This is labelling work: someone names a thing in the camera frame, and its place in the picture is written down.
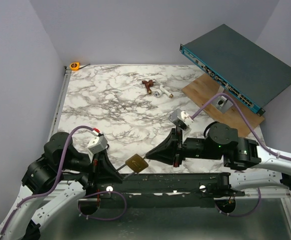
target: marble tabletop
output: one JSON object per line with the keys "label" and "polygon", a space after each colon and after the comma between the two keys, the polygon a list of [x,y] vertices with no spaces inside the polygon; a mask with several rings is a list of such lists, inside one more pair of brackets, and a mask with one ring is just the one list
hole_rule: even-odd
{"label": "marble tabletop", "polygon": [[[181,89],[204,74],[194,65],[91,65],[72,72],[66,92],[58,131],[70,132],[79,125],[98,128],[110,148],[108,156],[118,168],[134,154],[144,156],[160,144],[174,125],[169,115],[180,108],[192,115],[198,106]],[[142,80],[156,80],[152,90],[163,84],[173,98],[147,94]],[[213,122],[204,111],[196,117],[190,137],[203,137],[206,126]],[[263,140],[258,126],[255,131]],[[91,139],[88,130],[73,136],[74,146],[86,152]],[[222,160],[188,158],[174,168],[149,160],[142,173],[215,173],[231,172]],[[130,173],[128,167],[121,173]]]}

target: purple cable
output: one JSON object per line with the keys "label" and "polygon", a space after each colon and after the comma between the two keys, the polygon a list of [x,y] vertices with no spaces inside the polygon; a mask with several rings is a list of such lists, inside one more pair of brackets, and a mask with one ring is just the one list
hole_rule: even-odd
{"label": "purple cable", "polygon": [[124,201],[124,209],[123,209],[123,212],[116,216],[116,217],[112,217],[112,218],[101,218],[101,217],[96,217],[96,216],[90,216],[90,215],[84,215],[82,212],[81,212],[81,206],[78,205],[78,210],[80,212],[80,215],[86,217],[86,218],[89,218],[89,219],[95,219],[95,220],[100,220],[100,221],[114,221],[114,220],[117,220],[119,218],[121,218],[127,211],[127,200],[125,198],[125,196],[123,196],[120,192],[117,192],[117,191],[99,191],[99,192],[96,192],[96,193],[93,193],[93,194],[89,194],[87,196],[85,196],[84,198],[89,198],[89,197],[93,197],[93,196],[96,196],[96,195],[99,195],[99,194],[109,194],[109,193],[113,193],[113,194],[117,194],[119,195],[123,201]]}
{"label": "purple cable", "polygon": [[34,198],[40,198],[40,197],[46,197],[48,196],[50,193],[52,193],[58,183],[59,183],[59,180],[60,180],[60,177],[61,177],[61,174],[62,174],[62,168],[63,168],[63,165],[64,165],[64,161],[65,161],[65,157],[66,157],[66,153],[67,153],[67,148],[70,144],[70,140],[71,140],[71,137],[72,135],[79,129],[88,129],[90,131],[93,131],[94,128],[92,127],[89,127],[89,126],[77,126],[75,129],[73,129],[70,133],[69,133],[69,136],[66,138],[66,141],[65,141],[65,144],[64,144],[64,147],[63,147],[63,151],[62,151],[62,155],[61,155],[61,159],[60,159],[60,164],[59,164],[59,168],[57,170],[57,174],[56,174],[56,178],[55,178],[55,181],[54,181],[54,184],[53,186],[51,187],[51,189],[45,193],[41,193],[41,194],[36,194],[36,195],[31,195],[31,196],[28,196],[26,198],[24,198],[23,200],[21,200],[17,205],[16,205],[16,209],[14,209],[11,214],[9,215],[9,217],[7,218],[1,232],[0,232],[0,235],[3,236],[9,223],[11,222],[11,219],[13,218],[13,216],[16,214],[17,210],[21,207],[22,204],[24,204],[26,201],[30,200],[30,199],[34,199]]}
{"label": "purple cable", "polygon": [[220,214],[228,216],[228,217],[242,218],[242,217],[249,216],[249,215],[253,214],[261,205],[261,191],[260,191],[260,188],[257,189],[257,193],[259,195],[259,198],[257,200],[257,203],[256,203],[255,207],[251,211],[248,211],[246,213],[243,213],[243,214],[225,213],[225,212],[221,211],[220,208],[218,208],[218,206],[216,204],[215,204],[215,208],[219,211]]}
{"label": "purple cable", "polygon": [[244,116],[244,114],[242,113],[241,109],[238,107],[238,105],[236,104],[236,102],[227,94],[221,92],[221,93],[218,93],[216,95],[214,95],[209,101],[207,101],[198,111],[196,111],[195,114],[193,114],[191,116],[192,119],[195,119],[196,116],[198,116],[201,111],[203,109],[205,109],[214,99],[220,97],[220,96],[223,96],[225,97],[226,99],[228,99],[231,103],[233,103],[233,105],[236,107],[236,109],[238,110],[239,114],[241,115],[243,121],[245,122],[245,124],[247,125],[247,127],[250,129],[251,133],[255,136],[256,140],[259,142],[259,144],[261,145],[261,147],[266,150],[269,154],[272,154],[276,157],[280,157],[282,159],[285,159],[285,160],[288,160],[288,161],[291,161],[291,157],[288,157],[288,156],[284,156],[284,155],[280,155],[278,154],[277,152],[274,152],[272,150],[270,150],[269,148],[267,148],[267,146],[261,141],[261,139],[258,137],[258,135],[256,134],[256,132],[254,131],[254,129],[252,128],[252,126],[250,125],[250,123],[248,122],[248,120],[246,119],[246,117]]}

